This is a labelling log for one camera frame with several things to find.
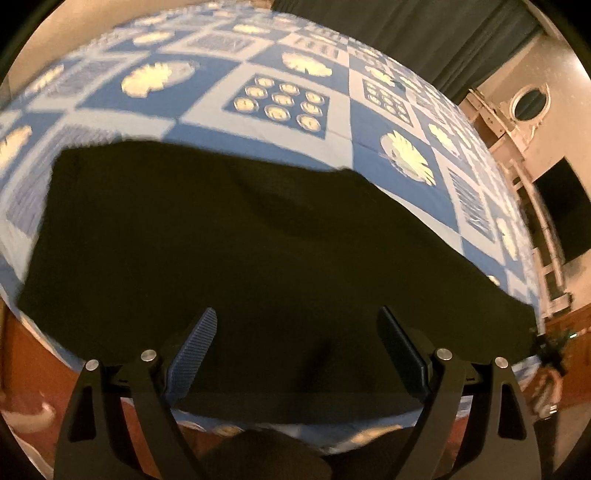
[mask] dark green fabric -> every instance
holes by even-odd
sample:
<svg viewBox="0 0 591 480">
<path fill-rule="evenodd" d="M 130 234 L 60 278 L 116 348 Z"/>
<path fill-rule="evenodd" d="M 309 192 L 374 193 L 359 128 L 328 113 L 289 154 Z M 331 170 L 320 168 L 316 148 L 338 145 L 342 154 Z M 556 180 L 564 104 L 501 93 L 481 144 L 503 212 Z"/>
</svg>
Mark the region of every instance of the dark green fabric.
<svg viewBox="0 0 591 480">
<path fill-rule="evenodd" d="M 458 105 L 543 31 L 522 0 L 274 0 L 272 9 L 384 52 Z"/>
<path fill-rule="evenodd" d="M 199 461 L 215 480 L 334 479 L 319 453 L 273 430 L 247 430 L 224 440 Z"/>
<path fill-rule="evenodd" d="M 522 360 L 535 329 L 530 306 L 356 172 L 149 141 L 57 159 L 18 305 L 108 364 L 213 307 L 217 335 L 176 406 L 279 423 L 419 408 L 378 337 L 383 305 L 476 362 Z"/>
</svg>

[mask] table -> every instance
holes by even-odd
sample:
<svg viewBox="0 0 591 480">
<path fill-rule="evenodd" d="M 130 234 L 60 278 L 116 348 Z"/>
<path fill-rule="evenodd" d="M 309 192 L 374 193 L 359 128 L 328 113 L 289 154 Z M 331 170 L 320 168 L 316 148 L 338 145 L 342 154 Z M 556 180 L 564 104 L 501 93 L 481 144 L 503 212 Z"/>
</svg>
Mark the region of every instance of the table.
<svg viewBox="0 0 591 480">
<path fill-rule="evenodd" d="M 83 361 L 39 331 L 16 298 L 53 160 L 67 147 L 122 138 L 353 168 L 496 285 L 539 309 L 527 230 L 460 109 L 394 59 L 302 18 L 212 2 L 134 20 L 48 66 L 0 113 L 0 138 L 2 298 L 75 371 Z M 513 366 L 521 380 L 536 367 L 535 359 Z M 175 414 L 206 430 L 224 425 Z M 363 442 L 358 435 L 372 438 L 368 429 L 410 426 L 418 414 L 276 427 L 342 451 Z"/>
</svg>

